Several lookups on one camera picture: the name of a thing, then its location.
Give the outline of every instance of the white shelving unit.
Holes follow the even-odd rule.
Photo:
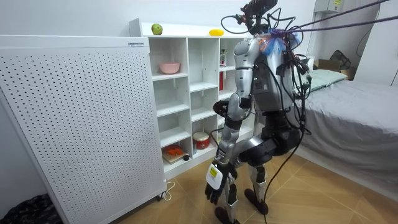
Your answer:
[[[175,29],[178,36],[169,35],[171,32],[167,35],[150,35],[149,23],[140,23],[138,19],[130,22],[132,36],[149,38],[160,144],[162,147],[178,144],[190,155],[188,161],[181,159],[173,164],[164,160],[165,178],[171,179],[215,156],[216,143],[212,139],[208,148],[193,154],[192,134],[197,131],[210,134],[212,130],[223,126],[223,118],[212,107],[218,100],[228,100],[236,91],[233,50],[244,36],[192,36],[181,30],[197,32],[202,28],[193,30],[170,24],[163,27],[164,30]],[[221,49],[228,51],[226,67],[219,65]],[[164,62],[180,62],[180,70],[174,75],[164,75],[159,70],[159,64]],[[224,73],[224,88],[221,91],[220,72]],[[238,141],[250,138],[253,129],[254,115],[250,115],[243,121]]]

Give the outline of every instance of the red jar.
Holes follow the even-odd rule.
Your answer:
[[[210,144],[209,135],[204,132],[197,132],[192,136],[197,149],[206,149]]]

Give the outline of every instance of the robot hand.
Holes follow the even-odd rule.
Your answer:
[[[206,175],[207,185],[205,194],[211,203],[217,205],[229,173],[236,173],[235,169],[231,167],[230,164],[222,164],[217,160],[214,160],[209,166]]]

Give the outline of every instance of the wooden floor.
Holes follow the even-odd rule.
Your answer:
[[[267,181],[284,161],[275,157],[266,164]],[[176,186],[169,202],[151,202],[123,216],[120,224],[217,224],[215,206],[205,197],[206,161],[170,180]],[[264,216],[243,192],[252,184],[245,165],[238,169],[240,223],[261,224]],[[267,194],[268,224],[385,224],[398,223],[398,203],[324,169],[293,156],[275,178]]]

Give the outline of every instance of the yellow fruit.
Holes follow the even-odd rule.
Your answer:
[[[224,35],[224,31],[220,30],[220,29],[213,29],[213,30],[209,31],[209,34],[212,36],[222,36],[222,35]]]

